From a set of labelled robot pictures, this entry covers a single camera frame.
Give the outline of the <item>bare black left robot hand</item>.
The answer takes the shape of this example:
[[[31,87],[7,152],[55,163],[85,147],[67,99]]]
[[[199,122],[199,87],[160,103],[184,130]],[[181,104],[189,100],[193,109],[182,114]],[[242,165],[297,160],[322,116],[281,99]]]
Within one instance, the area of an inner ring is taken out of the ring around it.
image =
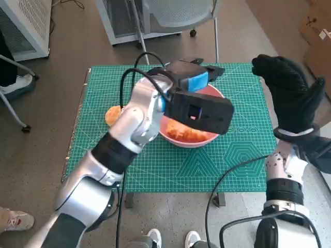
[[[209,82],[221,77],[225,69],[218,66],[202,66],[203,59],[180,59],[168,63],[165,68],[176,79],[174,85],[188,92],[196,92],[206,88]]]

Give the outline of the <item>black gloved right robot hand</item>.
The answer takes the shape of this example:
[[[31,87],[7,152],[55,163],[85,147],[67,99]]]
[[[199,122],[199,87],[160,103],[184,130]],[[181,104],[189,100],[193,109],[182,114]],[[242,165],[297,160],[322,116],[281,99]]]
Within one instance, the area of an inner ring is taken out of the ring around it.
[[[325,79],[309,86],[302,69],[282,57],[260,54],[252,60],[252,73],[264,79],[272,95],[278,128],[301,133],[313,128],[315,112],[325,95]]]

